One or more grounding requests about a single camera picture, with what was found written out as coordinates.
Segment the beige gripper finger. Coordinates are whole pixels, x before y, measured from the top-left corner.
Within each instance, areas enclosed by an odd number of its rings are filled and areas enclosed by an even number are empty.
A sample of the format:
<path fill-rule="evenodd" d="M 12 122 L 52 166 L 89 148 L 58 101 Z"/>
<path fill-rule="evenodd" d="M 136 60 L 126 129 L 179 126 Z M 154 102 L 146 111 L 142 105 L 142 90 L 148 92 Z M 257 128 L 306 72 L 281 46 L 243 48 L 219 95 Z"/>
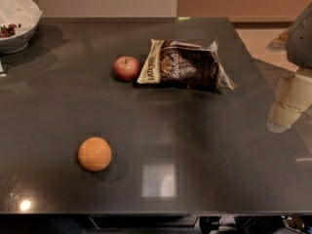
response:
<path fill-rule="evenodd" d="M 279 134 L 288 130 L 312 105 L 312 69 L 298 69 L 280 79 L 266 126 Z"/>

